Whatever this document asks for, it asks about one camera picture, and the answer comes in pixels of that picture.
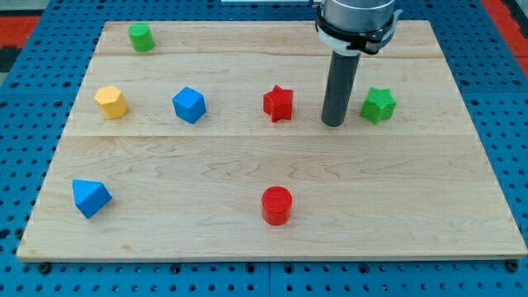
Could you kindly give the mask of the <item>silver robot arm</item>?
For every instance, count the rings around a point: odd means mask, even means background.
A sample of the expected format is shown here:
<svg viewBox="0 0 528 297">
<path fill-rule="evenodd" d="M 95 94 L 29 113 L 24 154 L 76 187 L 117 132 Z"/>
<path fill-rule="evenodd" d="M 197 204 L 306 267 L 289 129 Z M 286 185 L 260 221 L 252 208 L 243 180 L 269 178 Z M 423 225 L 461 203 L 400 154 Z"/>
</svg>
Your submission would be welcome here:
<svg viewBox="0 0 528 297">
<path fill-rule="evenodd" d="M 395 0 L 324 0 L 323 19 L 344 31 L 367 32 L 385 26 Z"/>
</svg>

